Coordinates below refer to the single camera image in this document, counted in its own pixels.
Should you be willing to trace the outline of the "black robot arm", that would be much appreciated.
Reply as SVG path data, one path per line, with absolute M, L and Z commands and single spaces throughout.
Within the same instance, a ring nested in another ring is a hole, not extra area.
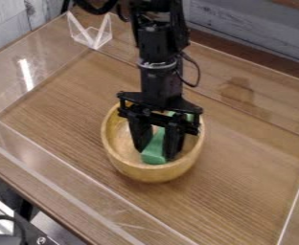
M 182 87 L 197 81 L 182 78 L 184 53 L 189 46 L 182 0 L 129 0 L 129 14 L 121 21 L 131 24 L 138 49 L 139 90 L 121 91 L 118 116 L 127 120 L 134 149 L 144 151 L 154 139 L 153 128 L 164 129 L 162 157 L 170 161 L 181 151 L 188 134 L 198 133 L 202 109 L 182 99 Z

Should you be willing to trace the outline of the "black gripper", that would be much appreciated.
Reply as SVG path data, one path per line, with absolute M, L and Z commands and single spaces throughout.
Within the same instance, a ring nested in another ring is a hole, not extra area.
M 164 157 L 174 159 L 184 143 L 184 128 L 176 123 L 168 123 L 164 115 L 168 111 L 180 114 L 193 114 L 194 122 L 186 125 L 190 135 L 198 133 L 198 116 L 202 109 L 182 98 L 182 65 L 177 60 L 161 63 L 137 63 L 139 72 L 139 90 L 117 93 L 119 100 L 118 115 L 129 122 L 134 149 L 141 152 L 152 136 L 152 126 L 164 128 Z

